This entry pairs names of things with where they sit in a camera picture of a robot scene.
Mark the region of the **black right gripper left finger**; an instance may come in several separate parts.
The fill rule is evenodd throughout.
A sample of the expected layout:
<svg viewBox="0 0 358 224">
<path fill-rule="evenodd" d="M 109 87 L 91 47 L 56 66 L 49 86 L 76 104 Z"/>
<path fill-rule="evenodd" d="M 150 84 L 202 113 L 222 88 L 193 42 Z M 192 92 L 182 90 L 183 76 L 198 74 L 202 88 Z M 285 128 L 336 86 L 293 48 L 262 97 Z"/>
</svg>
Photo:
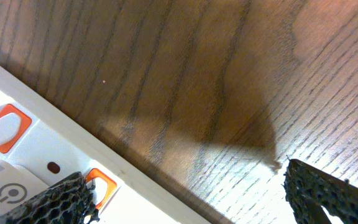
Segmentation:
<svg viewBox="0 0 358 224">
<path fill-rule="evenodd" d="M 0 224 L 92 223 L 100 221 L 92 190 L 81 172 L 74 172 L 47 190 L 0 216 Z"/>
</svg>

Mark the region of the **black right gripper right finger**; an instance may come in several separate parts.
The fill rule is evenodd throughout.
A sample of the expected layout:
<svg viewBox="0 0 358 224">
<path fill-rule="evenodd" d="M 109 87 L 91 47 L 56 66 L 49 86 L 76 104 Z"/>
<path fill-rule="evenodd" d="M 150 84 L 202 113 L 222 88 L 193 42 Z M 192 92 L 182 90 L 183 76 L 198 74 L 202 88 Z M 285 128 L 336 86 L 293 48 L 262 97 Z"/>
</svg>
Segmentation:
<svg viewBox="0 0 358 224">
<path fill-rule="evenodd" d="M 285 200 L 297 223 L 358 223 L 358 188 L 303 161 L 290 159 L 285 172 Z"/>
</svg>

